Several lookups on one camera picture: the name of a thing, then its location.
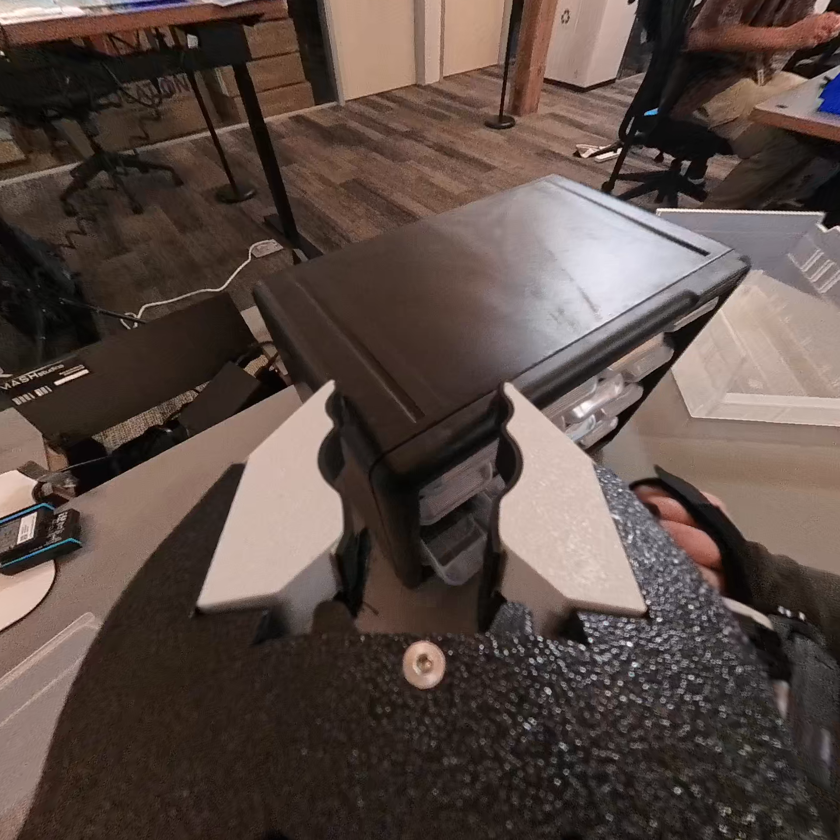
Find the black power adapter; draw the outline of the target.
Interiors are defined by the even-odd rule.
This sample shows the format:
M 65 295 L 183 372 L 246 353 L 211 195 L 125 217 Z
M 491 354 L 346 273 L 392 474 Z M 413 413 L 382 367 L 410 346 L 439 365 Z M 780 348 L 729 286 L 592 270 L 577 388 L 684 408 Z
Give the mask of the black power adapter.
M 259 394 L 260 381 L 229 361 L 179 412 L 178 422 L 193 437 L 233 417 Z

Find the white round pad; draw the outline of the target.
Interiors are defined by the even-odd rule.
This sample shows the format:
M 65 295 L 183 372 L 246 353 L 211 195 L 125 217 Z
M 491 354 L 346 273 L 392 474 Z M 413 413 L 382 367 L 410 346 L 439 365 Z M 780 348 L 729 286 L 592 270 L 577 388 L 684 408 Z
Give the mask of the white round pad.
M 1 516 L 11 515 L 34 503 L 35 480 L 17 470 L 1 475 Z M 53 561 L 41 563 L 20 574 L 1 575 L 1 630 L 31 613 L 49 593 L 56 578 Z

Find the black drawer cabinet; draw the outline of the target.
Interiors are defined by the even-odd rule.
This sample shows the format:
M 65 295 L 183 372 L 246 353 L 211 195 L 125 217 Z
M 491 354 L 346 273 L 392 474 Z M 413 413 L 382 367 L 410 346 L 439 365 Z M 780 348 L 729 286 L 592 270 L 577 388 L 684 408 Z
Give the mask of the black drawer cabinet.
M 509 382 L 538 409 L 747 276 L 732 248 L 557 175 L 286 269 L 254 288 L 298 388 L 349 410 L 349 496 L 417 588 L 419 492 L 498 441 Z

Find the clear plastic storage bin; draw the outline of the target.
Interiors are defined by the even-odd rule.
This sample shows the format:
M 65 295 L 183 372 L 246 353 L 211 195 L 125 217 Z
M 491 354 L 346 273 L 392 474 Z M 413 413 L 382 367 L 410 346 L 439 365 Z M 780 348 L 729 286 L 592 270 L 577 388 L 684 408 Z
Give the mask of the clear plastic storage bin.
M 60 713 L 101 627 L 79 616 L 1 680 L 1 838 L 17 837 L 44 769 Z
M 672 369 L 690 415 L 839 426 L 839 233 L 821 213 L 661 210 L 751 270 Z

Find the wooden desk black legs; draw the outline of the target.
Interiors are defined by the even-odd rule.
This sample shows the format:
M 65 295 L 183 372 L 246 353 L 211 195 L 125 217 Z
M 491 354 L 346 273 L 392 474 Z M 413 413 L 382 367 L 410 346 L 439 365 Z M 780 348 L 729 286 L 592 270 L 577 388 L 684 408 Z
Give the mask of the wooden desk black legs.
M 48 46 L 145 29 L 174 28 L 184 36 L 195 36 L 195 47 L 176 45 L 169 51 L 153 49 L 119 58 L 114 72 L 121 72 L 120 79 L 137 81 L 189 70 L 231 67 L 275 208 L 275 213 L 267 216 L 265 223 L 277 241 L 290 250 L 296 264 L 322 254 L 321 249 L 298 229 L 249 72 L 253 57 L 246 27 L 255 26 L 265 18 L 287 16 L 287 2 L 108 2 L 99 7 L 79 7 L 72 2 L 69 7 L 76 7 L 79 13 L 49 13 L 47 17 L 26 13 L 12 17 L 3 12 L 2 50 Z

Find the grey top desk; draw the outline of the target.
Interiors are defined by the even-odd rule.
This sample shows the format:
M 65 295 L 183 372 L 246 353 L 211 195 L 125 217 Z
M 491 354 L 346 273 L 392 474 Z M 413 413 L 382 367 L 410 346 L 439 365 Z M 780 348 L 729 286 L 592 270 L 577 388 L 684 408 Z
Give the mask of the grey top desk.
M 763 101 L 751 111 L 749 118 L 754 123 L 838 143 L 839 117 L 820 111 L 823 89 L 838 73 L 839 66 L 836 66 Z

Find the stack of cardboard boxes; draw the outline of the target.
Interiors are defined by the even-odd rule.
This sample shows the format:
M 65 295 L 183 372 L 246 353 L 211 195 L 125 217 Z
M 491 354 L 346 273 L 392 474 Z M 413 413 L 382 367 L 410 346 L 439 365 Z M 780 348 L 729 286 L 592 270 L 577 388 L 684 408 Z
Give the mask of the stack of cardboard boxes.
M 263 116 L 273 118 L 314 106 L 312 85 L 301 61 L 298 36 L 289 17 L 245 28 L 252 60 L 248 72 Z M 213 125 L 246 123 L 247 116 L 230 66 L 198 70 L 196 84 Z M 186 75 L 174 80 L 174 95 L 151 126 L 179 137 L 205 130 L 200 102 Z

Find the black tripod stand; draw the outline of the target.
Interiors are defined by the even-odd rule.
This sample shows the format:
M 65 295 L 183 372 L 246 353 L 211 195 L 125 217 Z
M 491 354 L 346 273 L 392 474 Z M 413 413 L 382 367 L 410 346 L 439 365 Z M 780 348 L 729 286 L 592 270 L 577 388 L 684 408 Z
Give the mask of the black tripod stand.
M 1 220 L 1 310 L 5 320 L 34 345 L 38 361 L 101 339 L 95 317 L 126 322 L 141 318 L 90 304 L 56 247 Z

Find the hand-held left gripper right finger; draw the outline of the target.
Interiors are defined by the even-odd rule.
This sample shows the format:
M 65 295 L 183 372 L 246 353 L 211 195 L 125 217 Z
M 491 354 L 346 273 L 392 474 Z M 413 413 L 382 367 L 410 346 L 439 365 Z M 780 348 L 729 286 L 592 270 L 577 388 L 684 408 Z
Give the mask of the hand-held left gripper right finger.
M 500 397 L 513 475 L 498 508 L 499 594 L 526 607 L 541 636 L 558 635 L 574 613 L 645 617 L 594 463 L 512 383 Z

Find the person's right hand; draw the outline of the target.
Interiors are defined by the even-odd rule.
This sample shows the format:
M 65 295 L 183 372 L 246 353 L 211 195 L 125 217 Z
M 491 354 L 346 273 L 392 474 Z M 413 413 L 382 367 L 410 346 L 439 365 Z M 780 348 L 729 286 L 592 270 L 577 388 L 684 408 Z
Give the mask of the person's right hand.
M 688 510 L 675 498 L 653 486 L 637 486 L 634 493 L 659 526 L 688 555 L 705 581 L 717 592 L 725 592 L 726 579 L 720 549 L 711 536 L 700 529 Z

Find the wooden post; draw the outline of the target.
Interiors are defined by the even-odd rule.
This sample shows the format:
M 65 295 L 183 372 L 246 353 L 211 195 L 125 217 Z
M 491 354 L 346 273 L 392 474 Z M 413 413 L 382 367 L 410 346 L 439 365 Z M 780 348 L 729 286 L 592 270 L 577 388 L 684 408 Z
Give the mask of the wooden post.
M 510 111 L 515 117 L 533 114 L 539 108 L 557 7 L 558 1 L 523 3 L 511 85 Z

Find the white recycling bin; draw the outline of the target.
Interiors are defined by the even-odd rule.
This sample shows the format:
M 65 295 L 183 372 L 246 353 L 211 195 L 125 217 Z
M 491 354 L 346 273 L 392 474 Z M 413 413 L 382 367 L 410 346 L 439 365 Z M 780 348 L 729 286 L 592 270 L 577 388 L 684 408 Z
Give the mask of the white recycling bin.
M 543 78 L 581 91 L 613 82 L 636 14 L 636 1 L 559 1 Z

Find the small dark bracket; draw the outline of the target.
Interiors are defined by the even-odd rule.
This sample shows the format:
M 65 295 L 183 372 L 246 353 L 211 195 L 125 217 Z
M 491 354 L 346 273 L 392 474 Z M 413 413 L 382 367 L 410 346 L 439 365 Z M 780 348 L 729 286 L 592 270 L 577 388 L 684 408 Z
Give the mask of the small dark bracket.
M 17 472 L 34 482 L 31 496 L 36 503 L 44 502 L 57 508 L 77 497 L 77 478 L 69 466 L 47 469 L 30 460 Z

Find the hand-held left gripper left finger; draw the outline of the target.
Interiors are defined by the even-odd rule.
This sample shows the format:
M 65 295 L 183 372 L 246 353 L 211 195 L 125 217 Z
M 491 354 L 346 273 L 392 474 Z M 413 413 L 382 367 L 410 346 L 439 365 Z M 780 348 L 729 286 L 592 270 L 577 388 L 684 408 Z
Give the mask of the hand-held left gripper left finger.
M 316 608 L 338 594 L 344 505 L 324 461 L 336 394 L 328 381 L 247 457 L 198 613 L 267 611 L 282 632 L 303 635 Z

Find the black stanchion pole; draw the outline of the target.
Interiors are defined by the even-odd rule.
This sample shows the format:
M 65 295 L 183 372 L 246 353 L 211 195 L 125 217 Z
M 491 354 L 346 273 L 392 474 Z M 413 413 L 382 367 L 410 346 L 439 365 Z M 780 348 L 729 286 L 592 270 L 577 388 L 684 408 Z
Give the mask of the black stanchion pole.
M 505 55 L 501 66 L 502 74 L 498 111 L 496 115 L 485 120 L 485 126 L 490 130 L 509 130 L 516 125 L 515 118 L 506 112 L 506 106 L 508 101 L 508 83 L 511 74 L 511 67 L 513 65 L 513 60 L 515 59 L 518 46 L 523 6 L 523 1 L 511 1 L 505 43 Z
M 252 185 L 237 180 L 228 162 L 224 147 L 217 135 L 214 120 L 207 108 L 207 105 L 205 104 L 203 94 L 197 83 L 196 75 L 191 71 L 187 71 L 185 75 L 200 113 L 203 116 L 206 131 L 208 132 L 209 139 L 213 144 L 218 162 L 220 163 L 226 178 L 226 183 L 216 189 L 216 199 L 219 203 L 228 205 L 244 203 L 255 197 L 256 189 Z

